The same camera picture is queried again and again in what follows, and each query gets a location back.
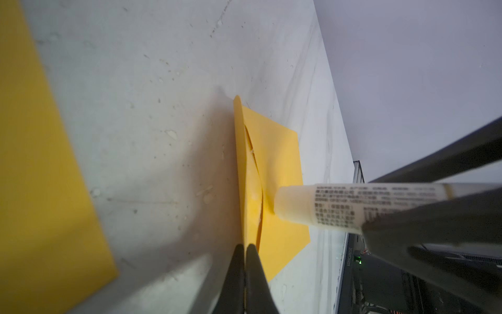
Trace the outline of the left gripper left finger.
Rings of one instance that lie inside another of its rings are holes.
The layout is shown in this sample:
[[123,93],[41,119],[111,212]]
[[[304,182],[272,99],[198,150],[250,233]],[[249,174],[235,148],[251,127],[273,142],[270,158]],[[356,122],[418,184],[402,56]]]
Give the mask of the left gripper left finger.
[[212,314],[244,313],[245,278],[244,246],[239,244],[234,249],[221,293]]

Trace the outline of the white glue stick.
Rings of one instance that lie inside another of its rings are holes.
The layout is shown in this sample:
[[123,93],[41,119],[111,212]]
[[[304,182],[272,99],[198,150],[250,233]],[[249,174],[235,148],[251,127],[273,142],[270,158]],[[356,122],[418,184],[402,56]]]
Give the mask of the white glue stick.
[[480,183],[350,183],[281,187],[274,213],[288,222],[361,234],[383,215],[500,188]]

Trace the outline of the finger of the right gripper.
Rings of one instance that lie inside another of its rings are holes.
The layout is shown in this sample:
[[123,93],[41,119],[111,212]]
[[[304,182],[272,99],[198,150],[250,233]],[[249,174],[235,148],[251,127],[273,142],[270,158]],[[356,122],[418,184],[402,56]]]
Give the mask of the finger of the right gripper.
[[501,160],[498,118],[416,162],[383,175],[373,183],[432,183]]
[[423,205],[362,226],[381,259],[483,310],[501,309],[501,276],[446,259],[420,244],[501,244],[501,189]]

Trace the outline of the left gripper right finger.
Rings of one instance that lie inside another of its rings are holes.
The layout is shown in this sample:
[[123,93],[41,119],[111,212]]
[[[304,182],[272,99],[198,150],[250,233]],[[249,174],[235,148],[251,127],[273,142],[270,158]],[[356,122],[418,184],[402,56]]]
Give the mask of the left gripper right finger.
[[246,313],[248,314],[279,314],[273,301],[264,269],[261,265],[258,250],[250,244],[246,251]]

